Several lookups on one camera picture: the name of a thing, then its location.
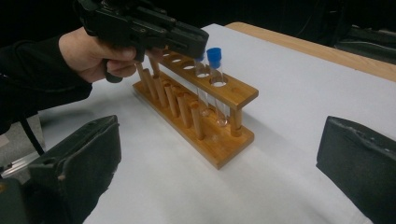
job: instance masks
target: test tube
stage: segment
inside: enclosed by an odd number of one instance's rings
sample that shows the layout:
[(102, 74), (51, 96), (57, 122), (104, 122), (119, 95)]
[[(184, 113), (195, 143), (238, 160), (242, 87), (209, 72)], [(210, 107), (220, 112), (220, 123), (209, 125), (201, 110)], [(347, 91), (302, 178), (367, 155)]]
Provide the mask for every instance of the test tube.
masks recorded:
[[(221, 49), (212, 48), (206, 51), (207, 59), (210, 67), (210, 83), (214, 87), (222, 87), (226, 84), (221, 66)], [(222, 101), (215, 99), (217, 123), (220, 127), (224, 127), (228, 123), (227, 111), (228, 106)]]
[[(203, 54), (199, 58), (194, 59), (195, 64), (195, 75), (197, 77), (207, 77), (209, 76), (208, 69), (205, 64), (205, 55)], [(197, 87), (197, 96), (199, 104), (199, 112), (202, 116), (209, 116), (209, 102), (207, 92), (203, 91), (201, 88)]]

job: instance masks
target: hand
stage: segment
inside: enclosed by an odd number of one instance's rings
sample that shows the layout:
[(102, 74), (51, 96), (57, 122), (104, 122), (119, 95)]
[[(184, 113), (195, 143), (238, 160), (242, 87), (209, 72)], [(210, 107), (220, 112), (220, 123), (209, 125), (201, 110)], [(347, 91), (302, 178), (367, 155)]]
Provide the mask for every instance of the hand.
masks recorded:
[[(87, 82), (105, 78), (105, 71), (116, 77), (129, 77), (136, 72), (135, 47), (117, 48), (97, 37), (89, 36), (83, 27), (62, 35), (59, 49), (71, 69)], [(155, 61), (163, 59), (161, 49), (146, 50)]]

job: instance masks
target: white table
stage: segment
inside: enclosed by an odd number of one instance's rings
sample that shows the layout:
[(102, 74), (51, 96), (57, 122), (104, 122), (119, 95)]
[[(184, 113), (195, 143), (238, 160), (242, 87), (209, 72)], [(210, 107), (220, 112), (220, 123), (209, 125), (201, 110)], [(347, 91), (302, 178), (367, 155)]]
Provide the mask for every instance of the white table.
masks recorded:
[(133, 90), (137, 74), (99, 81), (89, 99), (40, 113), (47, 148), (88, 121), (119, 118), (122, 161), (85, 223), (371, 223), (316, 156), (328, 116), (396, 139), (396, 83), (216, 24), (204, 30), (223, 71), (260, 92), (243, 111), (254, 142), (217, 170)]

